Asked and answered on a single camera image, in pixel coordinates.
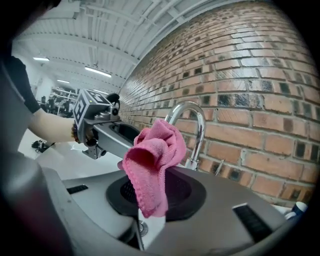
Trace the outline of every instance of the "ceiling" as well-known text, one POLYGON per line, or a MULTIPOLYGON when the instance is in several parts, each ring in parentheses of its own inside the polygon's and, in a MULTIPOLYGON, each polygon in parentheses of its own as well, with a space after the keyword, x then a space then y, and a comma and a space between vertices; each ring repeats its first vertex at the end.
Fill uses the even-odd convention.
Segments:
POLYGON ((76 88, 117 93, 139 61, 194 16, 239 0, 62 0, 14 42, 26 58, 76 88), (112 74, 106 77, 85 66, 112 74))

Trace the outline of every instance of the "wall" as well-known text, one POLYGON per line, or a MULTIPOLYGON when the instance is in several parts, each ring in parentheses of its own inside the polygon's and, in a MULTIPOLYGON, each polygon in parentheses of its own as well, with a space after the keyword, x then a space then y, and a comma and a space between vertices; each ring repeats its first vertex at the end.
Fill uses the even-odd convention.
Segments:
POLYGON ((49 77, 41 68, 41 62, 35 62, 33 59, 28 59, 18 52, 12 54, 16 58, 19 58, 23 64, 25 64, 26 72, 28 74, 29 83, 32 87, 36 86, 35 99, 41 101, 41 97, 45 96, 46 100, 49 99, 51 90, 56 87, 56 81, 53 77, 49 77))
MULTIPOLYGON (((242 2, 203 13, 162 40, 120 91, 120 115, 139 129, 178 102, 207 121, 200 169, 240 183, 269 202, 308 202, 319 172, 320 83, 311 54, 286 16, 242 2)), ((176 126, 188 154, 196 122, 176 126)))

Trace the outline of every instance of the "black slot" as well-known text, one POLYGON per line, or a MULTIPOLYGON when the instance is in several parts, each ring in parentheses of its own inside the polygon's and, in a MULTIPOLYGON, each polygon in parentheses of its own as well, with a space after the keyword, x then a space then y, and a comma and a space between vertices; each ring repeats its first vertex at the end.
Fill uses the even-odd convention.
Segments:
POLYGON ((74 186, 74 187, 69 187, 66 190, 69 192, 69 194, 74 194, 80 191, 87 190, 88 187, 86 185, 79 185, 79 186, 74 186))
POLYGON ((272 233, 271 228, 246 204, 233 208, 255 243, 260 242, 272 233))

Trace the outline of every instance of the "microfiber cloth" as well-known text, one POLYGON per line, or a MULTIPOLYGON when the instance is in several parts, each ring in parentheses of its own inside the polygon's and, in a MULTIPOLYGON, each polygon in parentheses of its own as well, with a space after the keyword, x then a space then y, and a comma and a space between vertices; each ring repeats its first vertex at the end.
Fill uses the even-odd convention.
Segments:
POLYGON ((134 139, 133 147, 118 163, 135 190, 138 206, 145 218, 163 217, 168 210, 165 171, 176 166, 187 151, 179 130, 163 119, 144 128, 134 139))

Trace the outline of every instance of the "metal bracket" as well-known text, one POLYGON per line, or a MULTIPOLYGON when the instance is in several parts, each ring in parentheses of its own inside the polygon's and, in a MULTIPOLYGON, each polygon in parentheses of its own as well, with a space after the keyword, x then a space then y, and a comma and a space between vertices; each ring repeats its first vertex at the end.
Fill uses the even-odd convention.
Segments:
POLYGON ((89 147, 86 151, 82 151, 82 153, 96 160, 100 157, 103 157, 107 153, 107 151, 99 147, 98 145, 94 145, 89 147))

